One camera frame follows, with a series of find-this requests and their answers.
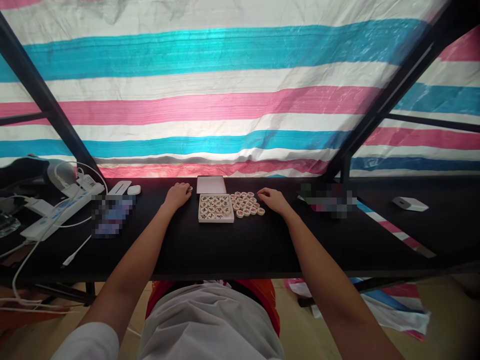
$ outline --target pink stripe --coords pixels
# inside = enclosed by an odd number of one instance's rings
[[[480,26],[452,42],[439,57],[442,61],[480,62]]]
[[[327,161],[299,159],[290,161],[263,160],[236,162],[233,164],[184,164],[174,166],[155,164],[144,166],[118,166],[100,168],[106,178],[174,178],[204,176],[230,176],[235,172],[253,174],[257,172],[274,172],[284,169],[295,169],[301,173],[323,174]]]
[[[392,234],[403,233],[402,230],[400,230],[398,227],[393,225],[390,221],[379,221],[378,223],[382,225],[385,229],[387,229],[389,232],[391,232]]]
[[[403,243],[406,244],[408,247],[412,248],[413,250],[417,250],[421,245],[417,240],[411,238],[410,236],[403,240]]]
[[[403,298],[420,298],[420,293],[417,285],[404,283],[391,287],[381,289],[385,294],[395,297]]]
[[[0,10],[18,9],[40,3],[42,0],[0,0]]]
[[[441,149],[480,150],[480,133],[377,127],[365,145],[427,146]]]
[[[258,119],[267,114],[364,114],[376,87],[312,86],[277,92],[190,95],[145,101],[66,101],[73,125],[147,125],[185,120]],[[0,104],[0,116],[32,112],[31,103]],[[30,124],[45,124],[37,120]]]
[[[421,332],[418,332],[416,330],[405,330],[403,333],[410,335],[411,337],[414,337],[418,341],[425,341],[425,335],[423,335]]]

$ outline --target forearm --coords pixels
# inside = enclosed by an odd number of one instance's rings
[[[335,260],[293,210],[284,216],[303,277],[324,311],[351,320],[375,318]]]
[[[284,216],[301,271],[347,359],[403,359],[348,277],[291,209]]]
[[[160,207],[108,277],[78,326],[90,322],[106,323],[117,332],[119,341],[122,342],[131,314],[152,277],[173,214],[172,209],[163,205]]]

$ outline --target black table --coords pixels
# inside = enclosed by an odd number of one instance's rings
[[[451,254],[480,242],[480,176],[351,178],[357,196],[376,213],[435,254]],[[415,198],[429,208],[403,210],[395,197]]]
[[[109,186],[120,180],[109,179]],[[133,214],[116,239],[90,240],[71,264],[62,262],[91,233],[91,224],[58,230],[41,243],[26,263],[19,286],[103,282],[163,203],[167,191],[176,182],[189,182],[196,191],[196,178],[131,179],[141,185]],[[347,219],[331,219],[314,212],[296,199],[300,184],[311,178],[225,178],[229,194],[235,191],[256,192],[263,187],[282,191],[325,249],[348,276],[411,277],[430,270],[425,259],[403,244],[381,225],[360,210]],[[199,199],[193,194],[171,220],[152,280],[259,279],[297,278],[301,269],[283,219],[265,208],[264,216],[250,216],[235,222],[198,223]],[[72,224],[89,216],[87,205],[68,221]],[[0,282],[8,285],[14,269],[3,267]],[[68,292],[57,285],[50,286]]]

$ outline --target white device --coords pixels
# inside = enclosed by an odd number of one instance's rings
[[[140,185],[133,185],[133,186],[130,186],[128,188],[128,190],[126,191],[126,193],[128,195],[138,195],[140,194],[140,191],[142,190],[142,188],[140,187]]]
[[[424,212],[429,208],[423,202],[413,197],[397,196],[392,200],[392,203],[398,205],[404,210],[410,210],[410,211],[416,211],[416,212]]]
[[[105,187],[96,183],[89,191],[80,191],[75,200],[71,203],[69,201],[64,202],[55,208],[53,214],[50,214],[49,217],[42,217],[38,221],[34,222],[32,225],[23,230],[20,235],[25,237],[28,241],[44,241],[48,239],[50,235],[60,229],[58,226],[61,226],[64,222],[70,219],[77,211],[83,208],[86,204],[92,199],[92,195],[98,195],[105,190]]]
[[[54,207],[43,199],[27,199],[25,207],[41,216],[49,216]]]
[[[223,176],[198,176],[196,178],[196,193],[225,194],[227,188]]]
[[[130,184],[132,182],[128,180],[123,180],[119,181],[116,183],[116,185],[113,187],[112,190],[108,192],[108,195],[123,195],[129,188]]]

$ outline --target tile floor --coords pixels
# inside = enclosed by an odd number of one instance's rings
[[[297,305],[295,295],[285,289],[283,281],[273,281],[276,290],[277,309],[280,314],[280,340],[286,358],[340,359],[325,322],[315,319],[309,309]],[[425,342],[395,330],[385,332],[405,359],[480,359],[480,301],[469,299],[449,277],[438,277],[418,283],[424,306],[431,311],[431,320]],[[130,327],[141,332],[151,287],[148,285],[133,313]],[[0,350],[2,360],[48,360],[63,339],[76,327],[85,307],[75,309],[61,319],[26,326],[17,331]],[[139,338],[127,332],[118,359],[136,359]]]

